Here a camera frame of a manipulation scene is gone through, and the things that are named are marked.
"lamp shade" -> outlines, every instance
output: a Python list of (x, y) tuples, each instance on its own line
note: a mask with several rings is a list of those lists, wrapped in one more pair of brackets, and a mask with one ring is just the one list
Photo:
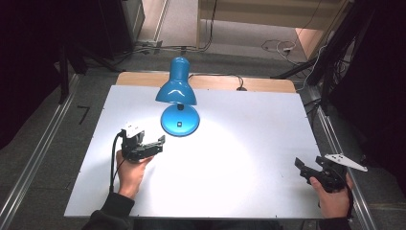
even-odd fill
[(189, 69), (190, 65), (187, 59), (184, 57), (174, 58), (170, 63), (169, 80), (159, 90), (155, 101), (196, 105), (196, 97), (188, 84)]

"floor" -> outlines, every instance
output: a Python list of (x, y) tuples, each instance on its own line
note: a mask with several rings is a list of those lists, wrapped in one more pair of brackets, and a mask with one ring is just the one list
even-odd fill
[[(162, 12), (166, 1), (149, 0), (147, 3), (156, 4), (155, 9)], [(195, 1), (188, 6), (193, 8)], [(194, 45), (196, 34), (193, 27), (195, 21), (180, 18), (175, 12), (182, 4), (181, 0), (169, 0), (168, 8), (163, 14), (162, 27), (160, 30), (148, 29), (143, 34), (143, 40), (163, 41), (163, 46), (170, 45)], [(182, 16), (193, 14), (192, 9), (184, 11)], [(149, 16), (147, 18), (161, 18), (161, 16)], [(293, 30), (288, 28), (248, 27), (244, 24), (214, 23), (214, 39), (212, 46), (204, 54), (188, 53), (188, 58), (196, 63), (191, 72), (194, 73), (226, 73), (244, 76), (256, 76), (267, 78), (283, 73), (291, 69), (294, 62), (305, 61), (300, 44), (288, 56), (288, 60), (279, 54), (278, 42), (268, 42), (266, 50), (261, 45), (266, 40), (290, 40), (296, 39)], [(134, 54), (125, 59), (120, 67), (128, 71), (168, 71), (169, 60), (178, 55), (172, 51), (162, 51), (159, 54)], [(4, 205), (10, 198), (10, 190), (16, 184), (19, 176), (23, 173), (30, 158), (38, 156), (39, 164), (33, 172), (29, 189), (19, 193), (15, 213), (8, 214), (12, 219), (6, 218), (4, 209), (0, 218), (0, 229), (80, 229), (86, 222), (83, 218), (64, 218), (63, 212), (71, 190), (75, 184), (81, 160), (86, 153), (93, 131), (102, 111), (103, 102), (110, 85), (115, 83), (117, 73), (111, 73), (97, 65), (86, 76), (74, 76), (71, 80), (72, 99), (66, 104), (66, 110), (61, 114), (63, 119), (56, 124), (56, 130), (51, 133), (49, 140), (44, 140), (43, 134), (49, 132), (48, 124), (55, 119), (56, 111), (61, 107), (57, 104), (59, 91), (52, 93), (40, 108), (33, 114), (27, 123), (21, 128), (14, 140), (0, 150), (0, 198)], [(298, 74), (291, 78), (296, 87), (302, 87), (304, 76)], [(312, 89), (300, 91), (304, 104), (314, 100)], [(352, 127), (340, 118), (339, 113), (330, 108), (329, 121), (334, 127), (334, 133), (340, 144), (340, 149), (353, 159), (362, 156)], [(331, 152), (330, 139), (326, 137), (323, 125), (323, 116), (317, 116), (309, 122), (313, 124), (314, 134), (318, 141), (321, 152)], [(49, 141), (44, 149), (38, 149), (38, 143)], [(369, 167), (369, 172), (353, 172), (357, 181), (357, 187), (362, 191), (368, 214), (365, 217), (354, 210), (354, 221), (351, 224), (353, 230), (358, 229), (404, 229), (406, 225), (406, 199), (398, 189), (395, 178), (384, 169)], [(372, 224), (363, 225), (363, 218), (372, 218)], [(282, 220), (284, 229), (302, 229), (302, 221), (299, 219)], [(305, 229), (315, 229), (314, 222), (309, 221), (304, 225)]]

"sleeve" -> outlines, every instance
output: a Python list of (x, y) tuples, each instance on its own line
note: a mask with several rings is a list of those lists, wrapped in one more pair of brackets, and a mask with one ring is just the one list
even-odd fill
[(351, 230), (347, 218), (325, 218), (320, 220), (321, 230)]
[(134, 200), (110, 193), (102, 208), (93, 212), (82, 230), (128, 229), (131, 225), (128, 216), (133, 206)]

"white tabletop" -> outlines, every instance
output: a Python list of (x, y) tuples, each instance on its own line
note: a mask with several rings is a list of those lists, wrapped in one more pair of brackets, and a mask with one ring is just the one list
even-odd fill
[[(126, 123), (144, 144), (166, 134), (158, 87), (113, 85), (83, 160), (65, 217), (89, 217), (108, 194), (111, 147)], [(319, 219), (318, 198), (294, 166), (320, 170), (320, 155), (298, 94), (195, 89), (200, 125), (187, 137), (166, 134), (147, 165), (132, 217)], [(116, 150), (120, 149), (121, 139)], [(119, 187), (118, 178), (115, 189)]]

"hand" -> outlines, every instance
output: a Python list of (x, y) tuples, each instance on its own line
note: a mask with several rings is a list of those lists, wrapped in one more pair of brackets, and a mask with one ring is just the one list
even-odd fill
[[(346, 175), (347, 184), (352, 189), (353, 183), (350, 176)], [(344, 218), (350, 207), (350, 199), (347, 188), (338, 192), (327, 193), (322, 184), (315, 178), (310, 177), (311, 186), (316, 191), (320, 200), (322, 215), (326, 219)]]
[(140, 189), (141, 181), (144, 177), (147, 164), (152, 160), (153, 156), (141, 160), (139, 163), (130, 163), (123, 158), (121, 150), (116, 153), (116, 162), (119, 166), (118, 175), (120, 179), (119, 194), (134, 199)]

